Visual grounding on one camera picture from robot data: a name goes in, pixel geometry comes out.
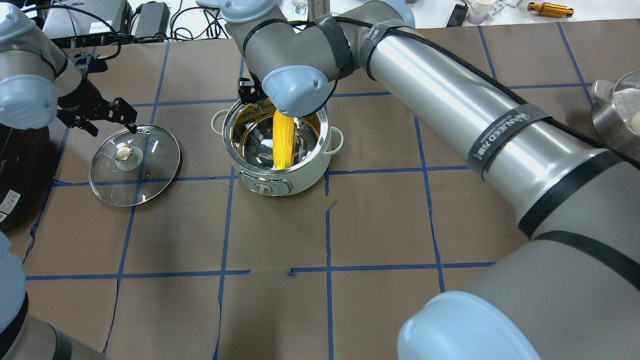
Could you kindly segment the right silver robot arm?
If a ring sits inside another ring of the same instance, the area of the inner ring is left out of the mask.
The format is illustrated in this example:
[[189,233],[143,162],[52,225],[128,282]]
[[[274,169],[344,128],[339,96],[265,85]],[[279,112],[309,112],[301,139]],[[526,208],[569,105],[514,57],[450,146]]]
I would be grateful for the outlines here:
[[203,0],[263,95],[319,110],[362,68],[518,214],[530,239],[402,326],[400,360],[637,360],[639,164],[553,120],[414,30],[403,0],[369,0],[296,32],[276,0]]

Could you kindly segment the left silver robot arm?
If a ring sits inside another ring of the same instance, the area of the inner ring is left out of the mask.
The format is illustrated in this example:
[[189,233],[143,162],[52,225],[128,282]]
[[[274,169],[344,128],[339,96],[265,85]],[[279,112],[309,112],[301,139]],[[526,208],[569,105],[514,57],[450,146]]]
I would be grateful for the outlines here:
[[[1,123],[34,130],[58,119],[98,134],[104,120],[137,133],[137,112],[123,98],[105,100],[87,78],[20,7],[1,4]],[[3,360],[105,360],[106,355],[30,314],[22,260],[1,235],[1,358]]]

